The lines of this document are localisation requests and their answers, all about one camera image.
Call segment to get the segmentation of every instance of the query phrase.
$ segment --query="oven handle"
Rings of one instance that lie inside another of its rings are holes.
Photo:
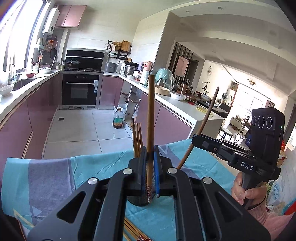
[[[68,81],[66,84],[78,84],[78,85],[94,85],[94,83],[69,83]]]

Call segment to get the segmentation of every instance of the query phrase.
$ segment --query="blue tablecloth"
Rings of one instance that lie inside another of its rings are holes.
[[[177,166],[191,140],[162,145],[160,154]],[[2,181],[2,209],[28,230],[90,177],[105,179],[128,166],[133,151],[77,156],[58,160],[8,158]],[[182,168],[189,176],[212,177],[228,193],[234,176],[208,152],[194,148]],[[154,241],[176,240],[172,197],[154,198],[137,207],[127,202],[126,217]]]

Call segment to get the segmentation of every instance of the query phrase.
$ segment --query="pink sleeve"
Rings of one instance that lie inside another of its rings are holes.
[[[271,240],[275,240],[293,216],[293,214],[276,216],[274,213],[267,213],[265,202],[249,210],[249,213],[269,231]]]

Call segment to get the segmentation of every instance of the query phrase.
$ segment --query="cutting board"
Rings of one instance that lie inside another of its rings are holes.
[[[121,45],[121,50],[122,51],[126,51],[126,52],[130,52],[131,48],[130,48],[131,43],[128,41],[122,41],[122,45]]]

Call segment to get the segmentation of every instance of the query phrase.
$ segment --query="camera lens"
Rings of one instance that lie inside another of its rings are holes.
[[[270,129],[272,127],[272,118],[268,117],[266,120],[266,127]]]
[[[257,122],[257,118],[256,118],[256,116],[253,116],[253,118],[252,118],[252,124],[253,124],[253,126],[256,125],[256,122]]]
[[[258,126],[259,128],[263,128],[264,126],[264,117],[262,115],[258,118]]]

